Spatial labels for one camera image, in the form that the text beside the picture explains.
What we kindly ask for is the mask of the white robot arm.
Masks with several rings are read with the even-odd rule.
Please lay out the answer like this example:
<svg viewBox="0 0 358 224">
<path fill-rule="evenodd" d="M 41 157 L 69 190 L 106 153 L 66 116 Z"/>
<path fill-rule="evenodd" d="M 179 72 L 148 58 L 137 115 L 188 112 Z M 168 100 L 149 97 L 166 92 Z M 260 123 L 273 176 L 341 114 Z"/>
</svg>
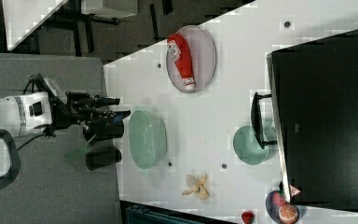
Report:
<svg viewBox="0 0 358 224">
<path fill-rule="evenodd" d="M 81 92 L 67 92 L 66 100 L 45 91 L 0 98 L 0 130 L 14 137 L 29 134 L 53 136 L 56 131 L 81 125 L 86 134 L 110 135 L 131 112 L 103 111 L 119 100 Z"/>
</svg>

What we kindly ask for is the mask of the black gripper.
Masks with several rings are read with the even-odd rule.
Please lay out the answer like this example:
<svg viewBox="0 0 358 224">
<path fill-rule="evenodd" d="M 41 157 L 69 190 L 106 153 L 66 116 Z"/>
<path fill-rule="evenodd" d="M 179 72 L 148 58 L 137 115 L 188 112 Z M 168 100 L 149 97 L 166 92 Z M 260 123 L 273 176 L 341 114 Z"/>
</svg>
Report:
<svg viewBox="0 0 358 224">
<path fill-rule="evenodd" d="M 130 110 L 95 111 L 92 114 L 92 110 L 95 107 L 119 105 L 120 100 L 118 98 L 93 97 L 88 93 L 67 91 L 64 99 L 66 102 L 58 96 L 50 99 L 52 113 L 52 123 L 50 126 L 53 130 L 67 129 L 72 125 L 88 120 L 90 116 L 92 124 L 113 125 L 131 114 Z"/>
</svg>

